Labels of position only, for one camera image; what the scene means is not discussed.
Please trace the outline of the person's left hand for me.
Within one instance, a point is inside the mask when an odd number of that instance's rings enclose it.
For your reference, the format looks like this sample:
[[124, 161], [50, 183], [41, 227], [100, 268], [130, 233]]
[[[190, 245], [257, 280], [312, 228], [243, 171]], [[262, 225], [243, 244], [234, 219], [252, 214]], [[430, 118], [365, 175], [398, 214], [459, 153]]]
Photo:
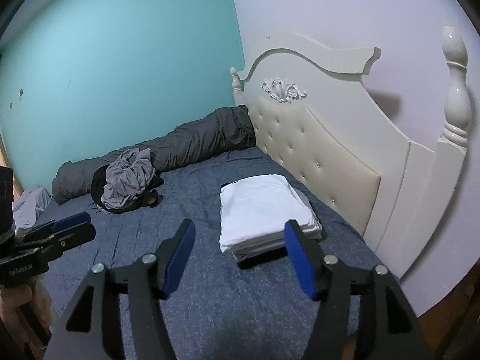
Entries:
[[40, 279], [35, 280], [34, 284], [11, 289], [1, 287], [1, 321], [17, 345], [30, 341], [18, 313], [23, 305], [30, 306], [41, 325], [49, 328], [52, 320], [51, 297]]

